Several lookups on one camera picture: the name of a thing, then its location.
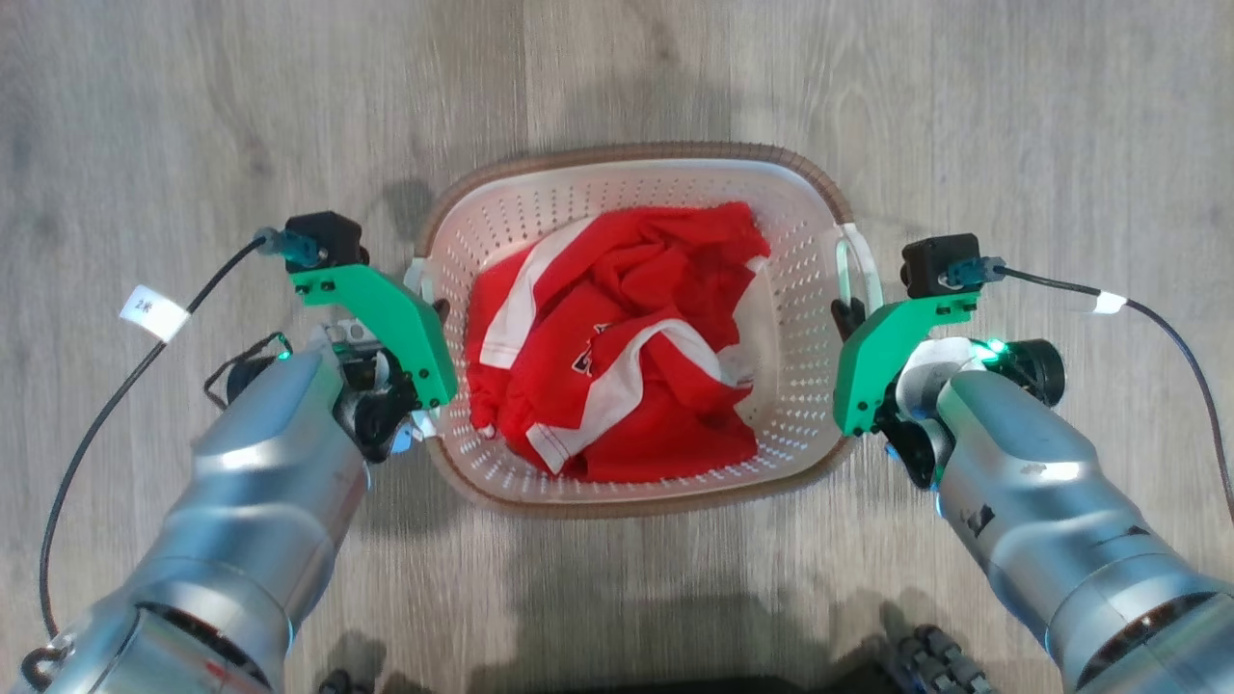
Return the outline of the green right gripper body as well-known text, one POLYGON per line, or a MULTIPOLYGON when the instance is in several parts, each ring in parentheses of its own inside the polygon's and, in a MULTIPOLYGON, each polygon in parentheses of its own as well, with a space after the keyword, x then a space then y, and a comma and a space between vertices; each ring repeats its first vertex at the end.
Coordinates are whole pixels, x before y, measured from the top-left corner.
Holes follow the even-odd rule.
POLYGON ((926 296, 882 305, 843 342, 833 382, 833 416, 847 438, 875 431, 875 417, 887 387, 930 330, 966 322, 979 307, 979 294, 926 296))

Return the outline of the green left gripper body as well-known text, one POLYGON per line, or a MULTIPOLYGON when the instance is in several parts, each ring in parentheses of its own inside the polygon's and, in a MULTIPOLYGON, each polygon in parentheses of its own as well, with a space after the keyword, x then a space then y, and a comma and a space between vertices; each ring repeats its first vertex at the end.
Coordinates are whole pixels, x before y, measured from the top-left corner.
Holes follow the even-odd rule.
POLYGON ((387 361, 387 387, 412 391, 411 408, 445 406, 458 394, 443 322, 429 303, 364 264, 290 264, 289 277, 305 305, 344 307, 374 335, 387 361))

